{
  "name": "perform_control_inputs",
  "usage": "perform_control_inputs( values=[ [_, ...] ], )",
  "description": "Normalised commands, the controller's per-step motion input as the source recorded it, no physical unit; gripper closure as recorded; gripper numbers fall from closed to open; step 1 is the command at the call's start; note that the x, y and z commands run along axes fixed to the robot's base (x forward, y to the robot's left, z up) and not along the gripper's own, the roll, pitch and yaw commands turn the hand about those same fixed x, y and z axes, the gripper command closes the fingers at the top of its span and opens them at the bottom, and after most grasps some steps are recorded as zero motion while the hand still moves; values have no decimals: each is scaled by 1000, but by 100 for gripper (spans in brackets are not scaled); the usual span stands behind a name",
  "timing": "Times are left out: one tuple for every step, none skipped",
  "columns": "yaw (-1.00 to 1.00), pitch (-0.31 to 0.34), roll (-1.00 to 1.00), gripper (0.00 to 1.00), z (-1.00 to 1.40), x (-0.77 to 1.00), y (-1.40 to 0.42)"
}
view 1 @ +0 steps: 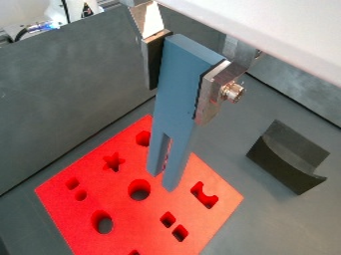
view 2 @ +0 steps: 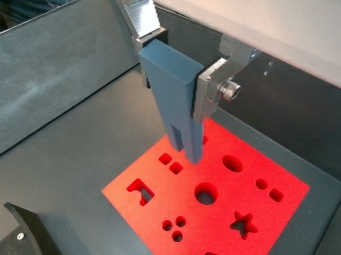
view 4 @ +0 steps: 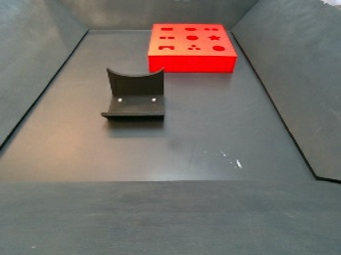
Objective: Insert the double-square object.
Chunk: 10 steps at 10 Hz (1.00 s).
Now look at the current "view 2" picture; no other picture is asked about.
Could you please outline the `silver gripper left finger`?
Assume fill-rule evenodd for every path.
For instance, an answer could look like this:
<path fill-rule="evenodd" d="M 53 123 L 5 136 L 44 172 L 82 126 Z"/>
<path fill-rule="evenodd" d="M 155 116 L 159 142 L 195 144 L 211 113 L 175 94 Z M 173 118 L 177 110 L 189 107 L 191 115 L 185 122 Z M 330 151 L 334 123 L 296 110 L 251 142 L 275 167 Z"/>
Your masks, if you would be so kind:
<path fill-rule="evenodd" d="M 168 41 L 154 0 L 116 0 L 139 51 L 152 40 Z"/>

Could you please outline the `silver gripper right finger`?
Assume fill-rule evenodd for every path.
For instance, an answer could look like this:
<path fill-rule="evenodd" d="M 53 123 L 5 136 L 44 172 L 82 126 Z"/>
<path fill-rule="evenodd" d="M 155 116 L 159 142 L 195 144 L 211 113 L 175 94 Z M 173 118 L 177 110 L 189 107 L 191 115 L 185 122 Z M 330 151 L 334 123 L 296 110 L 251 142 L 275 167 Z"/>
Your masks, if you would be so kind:
<path fill-rule="evenodd" d="M 258 51 L 230 36 L 222 35 L 219 53 L 222 57 L 197 77 L 193 120 L 199 124 L 215 112 L 219 100 L 230 102 L 235 99 L 241 85 L 233 78 L 255 59 Z"/>

